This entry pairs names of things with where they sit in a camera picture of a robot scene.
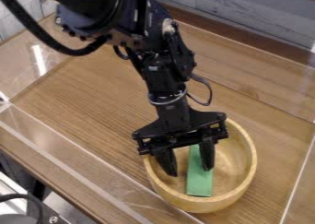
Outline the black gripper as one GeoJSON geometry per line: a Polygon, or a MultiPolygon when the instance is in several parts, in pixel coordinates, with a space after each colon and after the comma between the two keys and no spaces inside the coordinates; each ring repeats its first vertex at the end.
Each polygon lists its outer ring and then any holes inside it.
{"type": "Polygon", "coordinates": [[[215,143],[229,138],[223,112],[195,110],[188,104],[172,106],[156,121],[138,129],[132,138],[140,155],[154,155],[167,175],[178,176],[178,161],[172,148],[199,144],[204,171],[214,168],[215,143]]]}

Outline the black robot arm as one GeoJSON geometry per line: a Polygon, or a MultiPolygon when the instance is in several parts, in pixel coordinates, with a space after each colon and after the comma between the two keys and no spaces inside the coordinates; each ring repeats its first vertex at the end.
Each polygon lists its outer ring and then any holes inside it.
{"type": "Polygon", "coordinates": [[[55,0],[58,24],[82,39],[106,41],[120,58],[132,62],[146,81],[158,120],[134,132],[138,151],[152,155],[166,173],[178,174],[174,150],[199,146],[202,166],[214,168],[215,144],[229,137],[227,115],[190,106],[186,82],[194,73],[195,53],[183,42],[180,27],[155,0],[55,0]]]}

